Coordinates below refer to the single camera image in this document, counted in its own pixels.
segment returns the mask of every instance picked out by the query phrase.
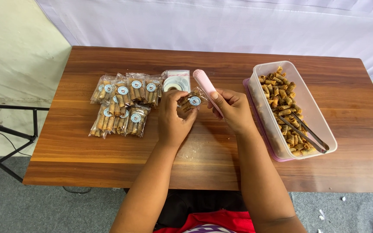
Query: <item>wood grain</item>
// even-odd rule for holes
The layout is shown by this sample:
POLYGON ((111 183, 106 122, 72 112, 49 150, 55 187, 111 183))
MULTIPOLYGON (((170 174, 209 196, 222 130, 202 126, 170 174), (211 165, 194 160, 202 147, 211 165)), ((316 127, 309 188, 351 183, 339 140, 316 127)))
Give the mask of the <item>wood grain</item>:
MULTIPOLYGON (((105 73, 199 68, 215 87, 245 93, 242 81, 255 65, 284 60, 298 69, 338 142, 331 154, 273 161, 288 191, 373 192, 373 85, 360 59, 80 46, 71 51, 23 183, 130 187, 158 140, 158 111, 141 139, 88 137, 100 107, 89 98, 105 73)), ((239 181, 235 136, 202 107, 170 188, 237 190, 239 181)))

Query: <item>white backdrop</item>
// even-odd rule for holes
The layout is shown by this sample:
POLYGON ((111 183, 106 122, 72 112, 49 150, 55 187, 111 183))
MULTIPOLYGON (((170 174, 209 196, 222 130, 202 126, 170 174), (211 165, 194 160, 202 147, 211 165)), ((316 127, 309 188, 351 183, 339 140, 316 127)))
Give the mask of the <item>white backdrop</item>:
POLYGON ((37 2, 71 45, 353 57, 373 79, 373 0, 37 2))

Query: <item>metal tongs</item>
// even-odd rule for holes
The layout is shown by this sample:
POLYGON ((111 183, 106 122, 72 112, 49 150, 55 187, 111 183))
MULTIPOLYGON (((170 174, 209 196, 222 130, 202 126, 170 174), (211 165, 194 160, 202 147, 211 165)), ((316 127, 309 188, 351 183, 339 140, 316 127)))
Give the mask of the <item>metal tongs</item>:
POLYGON ((277 116, 278 116, 279 119, 281 119, 281 120, 282 120, 286 125, 288 125, 290 128, 292 128, 296 133, 298 133, 298 134, 300 135, 300 137, 303 137, 304 139, 306 139, 306 141, 308 141, 310 144, 312 144, 312 146, 313 146, 317 151, 319 151, 319 152, 321 152, 322 154, 324 154, 324 153, 326 153, 326 152, 329 150, 329 146, 328 146, 326 143, 324 143, 322 140, 320 140, 320 138, 319 138, 318 136, 316 136, 316 134, 314 134, 314 132, 313 132, 311 129, 309 129, 309 127, 308 127, 305 123, 303 123, 303 121, 300 120, 300 119, 297 117, 297 115, 294 114, 294 112, 292 112, 290 115, 291 115, 292 117, 294 117, 294 118, 297 120, 297 122, 298 122, 300 125, 302 125, 303 128, 304 128, 306 131, 308 131, 308 132, 310 133, 310 135, 312 135, 312 137, 313 137, 316 141, 318 141, 318 143, 319 143, 320 145, 322 145, 322 146, 324 147, 324 149, 322 149, 322 148, 321 148, 320 146, 318 146, 315 142, 313 142, 312 139, 308 138, 306 135, 304 135, 302 132, 300 132, 297 128, 295 128, 292 124, 290 124, 289 122, 287 122, 287 120, 285 120, 284 118, 282 118, 281 116, 279 116, 279 115, 277 114, 277 116))

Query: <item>plastic food container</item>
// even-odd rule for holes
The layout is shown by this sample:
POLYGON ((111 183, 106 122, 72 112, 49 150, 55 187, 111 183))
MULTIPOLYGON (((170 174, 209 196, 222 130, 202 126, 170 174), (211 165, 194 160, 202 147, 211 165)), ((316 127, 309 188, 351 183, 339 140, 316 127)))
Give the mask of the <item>plastic food container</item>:
POLYGON ((287 80, 296 84, 294 90, 296 97, 294 100, 303 110, 303 120, 305 120, 308 123, 309 128, 329 146, 327 153, 334 152, 337 148, 335 137, 330 131, 330 128, 308 87, 299 72, 296 70, 296 67, 291 62, 278 61, 254 66, 251 78, 246 79, 243 82, 256 118, 258 122, 261 123, 259 124, 259 128, 262 131, 261 134, 264 134, 262 136, 267 139, 265 142, 271 156, 276 161, 283 162, 292 159, 305 159, 322 155, 319 151, 313 151, 307 155, 294 156, 287 147, 287 143, 277 125, 258 79, 260 75, 267 76, 269 73, 276 72, 279 66, 282 66, 283 72, 286 72, 287 80))

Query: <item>person's left hand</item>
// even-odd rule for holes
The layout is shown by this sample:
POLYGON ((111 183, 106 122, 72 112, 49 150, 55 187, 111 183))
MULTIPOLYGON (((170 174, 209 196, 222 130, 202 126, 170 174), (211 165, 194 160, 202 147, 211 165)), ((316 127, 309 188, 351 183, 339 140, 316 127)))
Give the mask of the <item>person's left hand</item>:
POLYGON ((193 108, 186 119, 177 114, 177 100, 188 92, 170 90, 163 93, 158 116, 159 142, 179 147, 191 130, 200 106, 193 108))

